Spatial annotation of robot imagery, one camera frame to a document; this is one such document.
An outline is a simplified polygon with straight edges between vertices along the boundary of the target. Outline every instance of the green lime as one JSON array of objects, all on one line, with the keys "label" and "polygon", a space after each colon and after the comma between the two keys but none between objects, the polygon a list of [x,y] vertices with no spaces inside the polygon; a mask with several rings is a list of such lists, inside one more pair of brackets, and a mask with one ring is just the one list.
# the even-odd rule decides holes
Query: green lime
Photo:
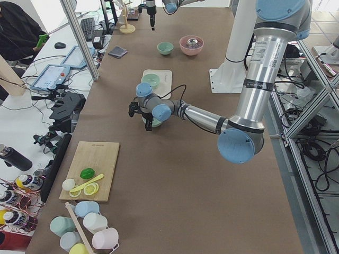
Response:
[{"label": "green lime", "polygon": [[90,179],[94,176],[95,171],[93,168],[85,168],[84,170],[81,171],[80,177],[82,179]]}]

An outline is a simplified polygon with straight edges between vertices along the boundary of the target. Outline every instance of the yellow knife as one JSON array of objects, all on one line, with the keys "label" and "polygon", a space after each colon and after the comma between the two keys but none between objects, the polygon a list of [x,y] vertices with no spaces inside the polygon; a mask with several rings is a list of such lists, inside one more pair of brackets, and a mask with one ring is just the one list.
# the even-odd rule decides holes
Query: yellow knife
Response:
[{"label": "yellow knife", "polygon": [[97,176],[94,177],[93,179],[91,179],[91,180],[85,182],[84,184],[81,184],[81,185],[79,185],[78,187],[75,187],[75,188],[71,189],[69,192],[77,192],[77,191],[80,191],[80,190],[82,190],[83,188],[85,188],[85,186],[86,186],[87,184],[90,184],[90,183],[92,183],[92,182],[98,181],[98,180],[100,180],[100,179],[102,179],[102,178],[104,178],[104,174],[97,175]]}]

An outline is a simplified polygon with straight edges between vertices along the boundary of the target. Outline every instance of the keyboard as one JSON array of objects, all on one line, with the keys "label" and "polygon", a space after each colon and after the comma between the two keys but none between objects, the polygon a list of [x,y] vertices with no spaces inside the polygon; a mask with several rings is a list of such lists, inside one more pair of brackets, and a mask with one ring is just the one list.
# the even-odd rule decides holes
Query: keyboard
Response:
[{"label": "keyboard", "polygon": [[86,19],[81,20],[80,27],[83,30],[86,41],[92,41],[94,31],[94,18],[88,17]]}]

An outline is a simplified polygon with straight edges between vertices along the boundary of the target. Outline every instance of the blue cup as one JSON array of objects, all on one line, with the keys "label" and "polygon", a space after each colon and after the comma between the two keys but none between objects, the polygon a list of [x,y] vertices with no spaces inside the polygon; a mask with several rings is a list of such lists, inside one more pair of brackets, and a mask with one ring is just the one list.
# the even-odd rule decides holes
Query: blue cup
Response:
[{"label": "blue cup", "polygon": [[79,217],[85,217],[88,213],[99,213],[99,204],[95,201],[81,201],[75,207],[75,214]]},{"label": "blue cup", "polygon": [[62,237],[67,232],[73,232],[75,224],[71,218],[58,216],[51,221],[49,228],[54,234]]}]

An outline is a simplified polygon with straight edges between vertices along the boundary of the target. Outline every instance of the black shirt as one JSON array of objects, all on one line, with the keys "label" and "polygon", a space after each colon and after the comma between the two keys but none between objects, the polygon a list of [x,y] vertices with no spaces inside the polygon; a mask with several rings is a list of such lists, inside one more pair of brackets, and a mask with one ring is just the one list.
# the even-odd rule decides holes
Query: black shirt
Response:
[{"label": "black shirt", "polygon": [[15,61],[34,55],[33,48],[39,41],[40,34],[46,34],[41,27],[18,5],[0,2],[0,55],[6,60]]}]

